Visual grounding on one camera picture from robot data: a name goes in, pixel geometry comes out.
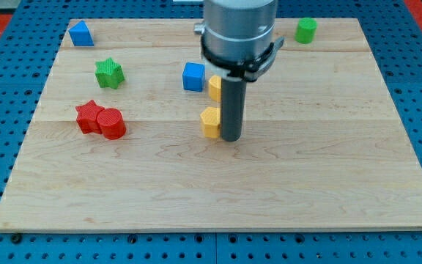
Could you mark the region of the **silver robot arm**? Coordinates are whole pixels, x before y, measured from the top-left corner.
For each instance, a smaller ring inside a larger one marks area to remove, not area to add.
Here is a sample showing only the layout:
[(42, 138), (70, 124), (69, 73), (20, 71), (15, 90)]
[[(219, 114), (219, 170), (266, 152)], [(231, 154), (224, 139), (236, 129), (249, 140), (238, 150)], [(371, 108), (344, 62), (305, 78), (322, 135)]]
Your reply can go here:
[(228, 81), (255, 82), (275, 61), (284, 38), (273, 39), (277, 0), (204, 0), (201, 57)]

